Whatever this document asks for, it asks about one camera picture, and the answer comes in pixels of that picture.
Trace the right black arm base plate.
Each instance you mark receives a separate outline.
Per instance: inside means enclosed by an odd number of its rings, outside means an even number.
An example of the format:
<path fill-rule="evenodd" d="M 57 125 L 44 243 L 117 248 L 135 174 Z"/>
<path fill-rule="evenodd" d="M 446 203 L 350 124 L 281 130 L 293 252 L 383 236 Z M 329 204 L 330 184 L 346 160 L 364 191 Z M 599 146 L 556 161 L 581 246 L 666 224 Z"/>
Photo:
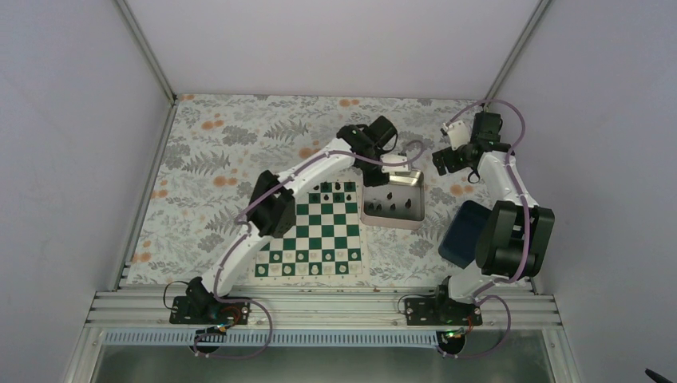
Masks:
<path fill-rule="evenodd" d="M 483 324 L 478 307 L 450 299 L 440 303 L 435 298 L 406 298 L 404 312 L 408 326 L 481 326 Z"/>

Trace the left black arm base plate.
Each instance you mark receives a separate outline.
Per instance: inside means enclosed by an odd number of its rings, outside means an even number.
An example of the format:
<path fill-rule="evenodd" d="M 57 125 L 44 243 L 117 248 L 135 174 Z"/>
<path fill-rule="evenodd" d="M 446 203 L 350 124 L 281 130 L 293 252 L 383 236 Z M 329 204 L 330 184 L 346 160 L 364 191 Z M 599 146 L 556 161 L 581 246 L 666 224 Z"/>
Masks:
<path fill-rule="evenodd" d="M 189 297 L 175 297 L 169 323 L 173 325 L 234 326 L 247 325 L 250 302 L 210 302 L 199 310 Z"/>

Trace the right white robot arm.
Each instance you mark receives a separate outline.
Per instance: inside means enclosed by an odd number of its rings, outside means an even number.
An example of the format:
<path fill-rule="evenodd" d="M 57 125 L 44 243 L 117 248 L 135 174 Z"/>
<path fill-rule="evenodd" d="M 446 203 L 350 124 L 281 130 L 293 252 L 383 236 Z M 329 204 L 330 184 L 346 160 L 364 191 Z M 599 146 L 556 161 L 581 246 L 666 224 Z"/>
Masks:
<path fill-rule="evenodd" d="M 485 182 L 492 208 L 464 202 L 442 237 L 438 254 L 460 267 L 437 287 L 432 312 L 443 325 L 477 310 L 477 297 L 498 283 L 513 283 L 540 272 L 555 215 L 528 193 L 517 170 L 515 144 L 501 142 L 497 113 L 476 113 L 473 126 L 444 125 L 449 148 L 433 154 L 439 175 L 466 168 Z"/>

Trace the pink metal tin tray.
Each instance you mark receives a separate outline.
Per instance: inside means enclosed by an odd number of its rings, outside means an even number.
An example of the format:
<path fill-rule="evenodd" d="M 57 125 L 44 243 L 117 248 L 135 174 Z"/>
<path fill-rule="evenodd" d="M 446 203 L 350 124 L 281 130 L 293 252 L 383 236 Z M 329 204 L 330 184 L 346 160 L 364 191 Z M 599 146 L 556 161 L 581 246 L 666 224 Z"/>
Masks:
<path fill-rule="evenodd" d="M 421 170 L 391 174 L 381 186 L 363 188 L 360 219 L 367 226 L 415 231 L 425 212 L 425 177 Z"/>

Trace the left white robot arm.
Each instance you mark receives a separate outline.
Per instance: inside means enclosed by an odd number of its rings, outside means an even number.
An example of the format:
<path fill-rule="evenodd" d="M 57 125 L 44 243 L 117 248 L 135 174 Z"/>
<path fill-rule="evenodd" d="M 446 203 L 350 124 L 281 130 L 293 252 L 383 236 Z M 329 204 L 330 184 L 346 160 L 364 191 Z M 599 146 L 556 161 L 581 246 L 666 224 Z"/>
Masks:
<path fill-rule="evenodd" d="M 188 316 L 210 323 L 221 315 L 221 299 L 229 295 L 250 259 L 295 225 L 296 202 L 303 193 L 348 168 L 359 169 L 366 186 L 387 183 L 382 156 L 396 135 L 397 129 L 384 116 L 368 125 L 347 125 L 300 164 L 279 173 L 260 173 L 249 204 L 236 216 L 239 230 L 235 242 L 200 277 L 188 282 Z"/>

